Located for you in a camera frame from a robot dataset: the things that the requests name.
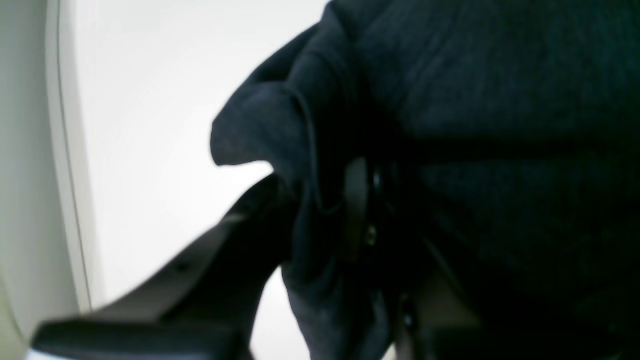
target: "black plastic part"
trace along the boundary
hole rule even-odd
[[[296,206],[270,176],[145,284],[32,348],[77,360],[245,360],[264,285],[289,256]]]
[[[35,350],[80,360],[249,360],[238,333],[216,327],[67,322],[46,325]]]

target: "gray panel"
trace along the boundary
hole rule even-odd
[[[26,338],[43,319],[78,312],[52,154],[46,19],[46,0],[0,0],[0,272]]]

